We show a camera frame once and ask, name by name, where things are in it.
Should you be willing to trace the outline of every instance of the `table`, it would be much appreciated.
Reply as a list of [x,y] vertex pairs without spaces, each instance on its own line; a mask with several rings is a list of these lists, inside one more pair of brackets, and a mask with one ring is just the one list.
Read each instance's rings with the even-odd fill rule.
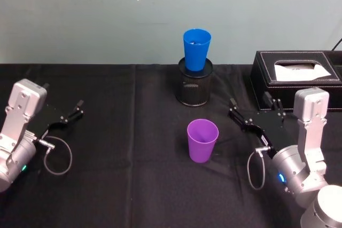
[[[0,194],[0,227],[300,227],[304,210],[283,192],[267,158],[264,189],[253,191],[247,181],[247,157],[258,141],[241,132],[227,112],[232,96],[241,109],[255,110],[250,70],[214,66],[210,101],[192,108],[174,96],[176,65],[1,65],[3,110],[13,83],[26,77],[49,83],[47,103],[60,109],[83,99],[85,114],[60,134],[73,151],[70,172],[47,173],[39,148],[27,170]],[[200,117],[220,130],[206,164],[192,162],[187,153],[186,127]],[[326,178],[339,185],[341,118],[328,114],[322,144]],[[297,136],[294,118],[286,128]],[[49,157],[60,169],[68,161],[61,148],[56,144]],[[255,160],[252,174],[260,172]]]

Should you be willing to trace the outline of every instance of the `leather tissue box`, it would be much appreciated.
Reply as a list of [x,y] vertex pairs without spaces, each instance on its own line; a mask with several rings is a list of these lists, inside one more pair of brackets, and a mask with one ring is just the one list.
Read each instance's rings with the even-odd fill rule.
[[[295,78],[291,73],[297,72],[297,75],[303,75],[308,71],[292,68],[300,66],[306,68],[311,66],[309,68],[312,69],[311,72],[316,68],[324,68],[322,70],[330,75],[325,74],[326,76],[303,81],[301,80],[302,76]],[[280,78],[280,68],[282,70],[286,68],[285,71],[288,73],[283,73],[282,79],[277,80]],[[259,110],[269,109],[263,100],[265,92],[269,92],[275,99],[280,99],[285,111],[292,111],[294,95],[298,90],[318,87],[330,94],[328,110],[342,111],[342,76],[340,72],[342,72],[341,51],[257,51],[250,80]]]

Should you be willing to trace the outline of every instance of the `wall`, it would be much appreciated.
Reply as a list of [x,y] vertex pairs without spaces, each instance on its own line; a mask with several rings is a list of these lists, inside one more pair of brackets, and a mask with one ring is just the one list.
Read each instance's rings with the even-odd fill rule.
[[256,50],[330,49],[341,0],[0,0],[0,62],[177,63],[182,34],[212,34],[215,64]]

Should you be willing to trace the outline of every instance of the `white stitching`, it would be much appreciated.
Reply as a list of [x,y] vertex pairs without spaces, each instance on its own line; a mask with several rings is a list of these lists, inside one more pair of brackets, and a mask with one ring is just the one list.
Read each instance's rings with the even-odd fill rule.
[[268,77],[269,77],[269,79],[272,81],[272,82],[277,82],[276,80],[273,80],[272,78],[271,78],[271,76],[270,76],[270,74],[269,74],[269,72],[268,72],[268,68],[267,68],[267,66],[266,66],[266,63],[265,63],[265,60],[264,60],[264,58],[263,58],[263,56],[262,56],[262,54],[263,53],[321,53],[321,54],[323,54],[324,55],[324,57],[325,57],[325,59],[326,59],[326,61],[327,61],[327,63],[328,63],[328,65],[330,66],[330,68],[332,69],[332,71],[333,71],[333,73],[334,73],[334,75],[335,75],[335,77],[337,78],[334,78],[334,79],[320,79],[320,80],[313,80],[313,81],[340,81],[340,79],[338,79],[338,76],[337,76],[337,74],[336,74],[336,72],[335,72],[335,70],[332,68],[332,66],[330,65],[330,63],[329,63],[329,61],[328,61],[328,59],[327,59],[327,57],[325,56],[325,54],[323,53],[323,52],[302,52],[302,51],[300,51],[300,52],[260,52],[260,55],[261,55],[261,60],[262,60],[262,62],[263,62],[263,64],[264,64],[264,66],[265,66],[265,68],[266,68],[266,72],[267,72],[267,75],[268,75]]

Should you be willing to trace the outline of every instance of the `mesh cylinder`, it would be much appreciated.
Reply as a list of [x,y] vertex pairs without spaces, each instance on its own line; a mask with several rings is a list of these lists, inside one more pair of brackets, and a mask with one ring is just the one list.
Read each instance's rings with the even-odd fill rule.
[[185,67],[185,58],[178,63],[180,69],[180,81],[178,83],[176,97],[187,106],[201,106],[210,98],[210,83],[213,72],[213,64],[206,59],[204,69],[192,72]]

